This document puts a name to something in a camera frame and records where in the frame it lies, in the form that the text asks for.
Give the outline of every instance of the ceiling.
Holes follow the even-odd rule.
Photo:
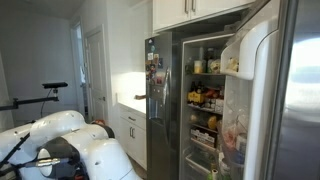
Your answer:
[[[85,0],[0,0],[0,7],[70,19]]]

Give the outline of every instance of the white cabinet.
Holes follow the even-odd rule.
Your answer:
[[[255,0],[153,0],[153,30],[161,31],[189,22],[248,7]]]
[[[126,153],[147,169],[146,118],[143,113],[120,107],[120,143]]]

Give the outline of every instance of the upper cabinet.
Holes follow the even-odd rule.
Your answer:
[[[153,0],[153,31],[238,11],[252,2],[254,0]]]

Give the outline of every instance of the cabinet door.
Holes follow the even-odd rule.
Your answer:
[[[146,131],[133,127],[134,143],[132,149],[134,151],[134,159],[144,168],[147,169],[147,147],[146,147]]]
[[[243,5],[252,3],[255,0],[190,0],[191,1],[191,19],[204,17],[207,15],[233,11],[234,8],[240,8]]]
[[[123,118],[121,118],[120,123],[121,123],[121,130],[120,130],[120,132],[121,132],[121,137],[120,137],[121,146],[126,153],[128,153],[129,155],[132,155],[132,150],[130,148],[130,146],[132,144],[132,138],[131,138],[132,126],[128,121],[126,121]]]
[[[190,19],[191,0],[153,0],[153,30]]]

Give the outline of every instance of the refrigerator handle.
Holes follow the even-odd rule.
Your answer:
[[[170,83],[169,83],[169,77],[170,76],[170,67],[167,67],[167,70],[166,70],[166,75],[165,75],[165,78],[164,78],[164,86],[163,86],[163,106],[164,106],[164,110],[165,112],[167,111],[167,105],[166,105],[166,99],[168,97],[168,94],[169,94],[169,89],[170,89]],[[165,117],[164,117],[164,130],[165,130],[165,134],[166,134],[166,139],[167,139],[167,143],[169,144],[169,131],[168,129],[170,128],[169,127],[169,123],[167,122],[168,120],[168,117],[167,117],[167,112],[165,113]]]

